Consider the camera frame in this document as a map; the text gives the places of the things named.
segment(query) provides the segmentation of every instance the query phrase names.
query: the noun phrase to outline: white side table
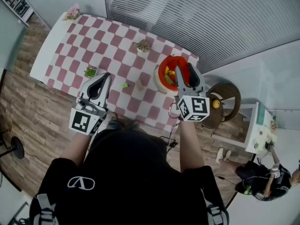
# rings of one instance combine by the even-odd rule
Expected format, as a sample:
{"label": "white side table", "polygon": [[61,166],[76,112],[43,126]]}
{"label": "white side table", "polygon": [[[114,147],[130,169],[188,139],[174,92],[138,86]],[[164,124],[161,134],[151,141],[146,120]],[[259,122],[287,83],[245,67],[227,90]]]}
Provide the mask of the white side table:
{"label": "white side table", "polygon": [[[233,109],[233,105],[223,105],[224,109]],[[240,146],[245,148],[245,151],[252,152],[255,154],[258,153],[265,153],[267,150],[264,148],[265,142],[260,142],[258,147],[255,148],[255,143],[257,141],[262,141],[260,138],[260,132],[265,131],[266,129],[264,127],[267,127],[270,129],[271,122],[272,122],[272,115],[265,110],[264,111],[264,120],[263,125],[259,125],[256,123],[257,119],[257,113],[258,113],[259,103],[256,102],[255,104],[241,104],[240,110],[242,109],[252,109],[251,118],[250,118],[250,124],[247,131],[245,142],[238,142],[232,139],[228,139],[225,137],[221,137],[218,135],[213,134],[211,137],[218,139],[220,141],[223,141],[225,143],[230,143],[236,146]]]}

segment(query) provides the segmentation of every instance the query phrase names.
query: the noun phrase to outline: gray blinds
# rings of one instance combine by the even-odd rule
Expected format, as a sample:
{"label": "gray blinds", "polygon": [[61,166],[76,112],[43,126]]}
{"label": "gray blinds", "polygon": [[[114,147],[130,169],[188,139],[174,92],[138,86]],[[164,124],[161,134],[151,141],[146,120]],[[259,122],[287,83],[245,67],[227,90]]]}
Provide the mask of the gray blinds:
{"label": "gray blinds", "polygon": [[166,38],[209,71],[300,38],[300,0],[106,0],[108,17]]}

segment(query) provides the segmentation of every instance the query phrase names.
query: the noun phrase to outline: forearm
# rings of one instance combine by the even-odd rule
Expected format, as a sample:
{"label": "forearm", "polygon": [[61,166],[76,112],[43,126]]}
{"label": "forearm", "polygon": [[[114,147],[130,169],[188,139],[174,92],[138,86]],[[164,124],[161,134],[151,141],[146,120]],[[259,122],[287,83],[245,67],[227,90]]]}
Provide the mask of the forearm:
{"label": "forearm", "polygon": [[271,194],[271,191],[270,191],[270,190],[271,190],[271,184],[272,184],[273,180],[274,180],[274,176],[271,175],[271,177],[269,178],[269,181],[268,181],[268,183],[267,183],[267,185],[266,185],[266,188],[264,189],[263,195],[264,195],[265,197],[268,197],[268,196],[270,196],[270,194]]}
{"label": "forearm", "polygon": [[204,159],[193,122],[180,123],[180,169],[204,166]]}
{"label": "forearm", "polygon": [[71,143],[62,152],[60,158],[72,160],[77,166],[83,163],[86,151],[90,144],[91,136],[76,133]]}
{"label": "forearm", "polygon": [[272,153],[272,156],[273,156],[274,163],[279,164],[280,161],[279,161],[279,158],[277,157],[277,154],[276,154],[274,148],[271,148],[271,153]]}

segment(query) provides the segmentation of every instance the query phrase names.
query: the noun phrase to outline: yellow fruit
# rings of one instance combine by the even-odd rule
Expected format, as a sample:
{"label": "yellow fruit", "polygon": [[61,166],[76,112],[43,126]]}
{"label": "yellow fruit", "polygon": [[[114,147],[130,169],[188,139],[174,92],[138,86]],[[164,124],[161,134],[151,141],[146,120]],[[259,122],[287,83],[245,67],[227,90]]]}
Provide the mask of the yellow fruit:
{"label": "yellow fruit", "polygon": [[213,100],[213,101],[212,101],[212,106],[213,106],[214,108],[219,108],[219,107],[220,107],[220,102],[219,102],[219,100]]}

